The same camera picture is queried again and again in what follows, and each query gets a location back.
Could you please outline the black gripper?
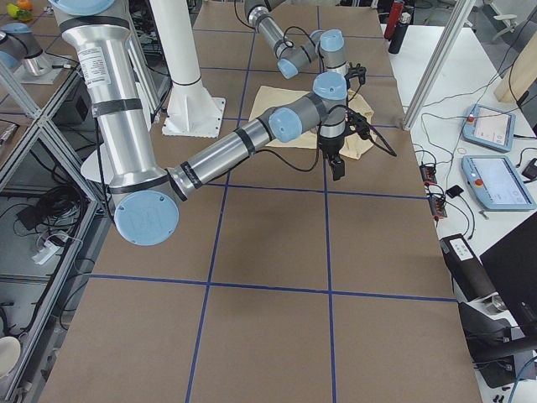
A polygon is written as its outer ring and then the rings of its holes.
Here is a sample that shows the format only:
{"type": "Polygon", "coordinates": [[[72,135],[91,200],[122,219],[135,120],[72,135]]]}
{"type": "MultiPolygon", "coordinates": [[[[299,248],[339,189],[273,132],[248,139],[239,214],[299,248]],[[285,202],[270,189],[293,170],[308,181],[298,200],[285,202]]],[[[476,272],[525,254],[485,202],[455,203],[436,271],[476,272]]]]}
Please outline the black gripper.
{"type": "Polygon", "coordinates": [[[323,159],[329,160],[329,167],[334,181],[339,181],[341,175],[345,174],[345,161],[340,156],[340,151],[344,146],[344,140],[345,136],[343,134],[332,138],[319,136],[317,140],[323,159]]]}

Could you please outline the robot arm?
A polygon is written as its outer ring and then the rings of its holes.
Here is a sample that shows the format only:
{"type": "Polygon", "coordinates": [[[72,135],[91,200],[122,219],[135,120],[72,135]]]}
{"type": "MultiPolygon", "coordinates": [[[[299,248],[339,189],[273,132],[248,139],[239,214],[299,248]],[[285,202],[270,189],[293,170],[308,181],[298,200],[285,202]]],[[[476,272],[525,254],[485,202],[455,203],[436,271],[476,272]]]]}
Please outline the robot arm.
{"type": "Polygon", "coordinates": [[[245,15],[263,35],[278,59],[283,76],[320,58],[325,71],[313,89],[298,100],[271,107],[258,118],[222,136],[173,169],[160,167],[154,156],[143,104],[136,87],[127,42],[130,13],[124,1],[54,1],[52,8],[63,39],[78,55],[91,110],[102,132],[112,166],[109,191],[114,222],[130,243],[162,243],[175,231],[180,204],[189,194],[254,156],[272,140],[297,139],[316,128],[318,146],[333,177],[344,176],[339,153],[344,144],[347,103],[347,58],[338,29],[316,31],[308,44],[290,44],[272,18],[274,1],[248,1],[245,15]]]}
{"type": "Polygon", "coordinates": [[[349,70],[345,40],[340,29],[316,30],[296,44],[274,21],[271,12],[283,1],[245,1],[246,20],[263,36],[277,59],[284,78],[297,76],[312,62],[320,60],[325,71],[346,76],[349,70]]]}

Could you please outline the neighbouring robot arm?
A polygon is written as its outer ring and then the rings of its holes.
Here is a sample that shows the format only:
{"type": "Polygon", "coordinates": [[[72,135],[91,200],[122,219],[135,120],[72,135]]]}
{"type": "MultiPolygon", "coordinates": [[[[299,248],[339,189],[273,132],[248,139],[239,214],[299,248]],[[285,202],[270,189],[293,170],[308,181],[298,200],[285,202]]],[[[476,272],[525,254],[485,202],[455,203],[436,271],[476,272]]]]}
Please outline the neighbouring robot arm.
{"type": "Polygon", "coordinates": [[[52,85],[60,74],[53,67],[53,58],[23,23],[10,23],[1,27],[1,62],[23,84],[52,85]]]}

